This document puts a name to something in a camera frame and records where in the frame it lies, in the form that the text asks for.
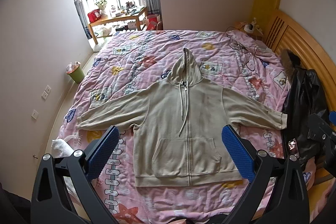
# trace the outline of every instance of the metal screw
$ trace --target metal screw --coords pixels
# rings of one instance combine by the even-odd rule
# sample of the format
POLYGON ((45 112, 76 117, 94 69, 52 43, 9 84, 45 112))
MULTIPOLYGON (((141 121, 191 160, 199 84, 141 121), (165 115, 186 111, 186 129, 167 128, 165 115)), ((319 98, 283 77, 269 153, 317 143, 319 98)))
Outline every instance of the metal screw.
POLYGON ((49 154, 45 154, 45 155, 43 156, 43 160, 48 160, 48 159, 50 159, 50 155, 49 155, 49 154))
POLYGON ((289 156, 289 159, 290 159, 291 161, 296 161, 296 160, 297 160, 297 157, 296 157, 295 155, 290 155, 290 156, 289 156))
POLYGON ((83 155, 83 151, 82 150, 76 150, 75 152, 73 152, 73 155, 75 157, 80 157, 81 155, 83 155))
POLYGON ((267 156, 267 152, 265 151, 265 150, 259 150, 258 151, 258 155, 260 156, 260 157, 266 157, 267 156))

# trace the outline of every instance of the wall socket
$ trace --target wall socket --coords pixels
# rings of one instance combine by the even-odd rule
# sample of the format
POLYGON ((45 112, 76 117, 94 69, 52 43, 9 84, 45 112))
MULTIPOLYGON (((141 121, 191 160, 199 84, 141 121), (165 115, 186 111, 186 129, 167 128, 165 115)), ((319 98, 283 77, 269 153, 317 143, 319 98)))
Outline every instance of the wall socket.
POLYGON ((47 85, 47 87, 44 89, 46 93, 50 93, 51 91, 51 87, 49 85, 47 85))
POLYGON ((46 93, 45 91, 42 93, 42 98, 44 99, 44 100, 46 100, 47 99, 47 97, 48 97, 48 93, 46 93))
POLYGON ((39 113, 34 109, 34 110, 33 110, 33 114, 31 114, 31 116, 32 116, 35 120, 37 120, 37 118, 38 118, 38 116, 39 116, 39 113))

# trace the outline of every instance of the trash can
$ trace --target trash can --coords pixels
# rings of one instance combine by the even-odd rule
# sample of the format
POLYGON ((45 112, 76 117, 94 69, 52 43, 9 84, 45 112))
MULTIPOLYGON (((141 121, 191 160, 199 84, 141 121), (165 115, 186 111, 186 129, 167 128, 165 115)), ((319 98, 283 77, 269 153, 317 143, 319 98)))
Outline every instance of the trash can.
POLYGON ((67 74, 77 83, 80 84, 85 75, 80 67, 80 62, 75 62, 75 64, 70 63, 67 67, 67 74))

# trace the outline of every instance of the hoodie's left sleeve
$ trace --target hoodie's left sleeve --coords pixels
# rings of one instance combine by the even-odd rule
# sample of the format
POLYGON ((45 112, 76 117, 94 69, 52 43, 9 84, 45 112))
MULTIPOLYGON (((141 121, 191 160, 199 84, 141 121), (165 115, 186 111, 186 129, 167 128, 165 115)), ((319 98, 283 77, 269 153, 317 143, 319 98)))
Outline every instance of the hoodie's left sleeve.
POLYGON ((223 88, 223 107, 229 123, 277 130, 287 127, 287 114, 228 88, 223 88))
POLYGON ((116 126, 119 131, 140 126, 149 110, 148 89, 138 90, 110 100, 84 112, 77 118, 77 129, 106 130, 116 126))

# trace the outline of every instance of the beige zip-up hoodie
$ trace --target beige zip-up hoodie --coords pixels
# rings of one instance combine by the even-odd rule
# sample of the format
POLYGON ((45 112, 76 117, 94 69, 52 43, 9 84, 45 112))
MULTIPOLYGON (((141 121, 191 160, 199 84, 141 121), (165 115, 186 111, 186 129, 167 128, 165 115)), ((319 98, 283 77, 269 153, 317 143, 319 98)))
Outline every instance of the beige zip-up hoodie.
POLYGON ((284 129, 287 115, 202 77, 188 49, 167 78, 110 100, 78 119, 78 129, 133 127, 135 185, 190 186, 239 180, 221 131, 227 124, 284 129))

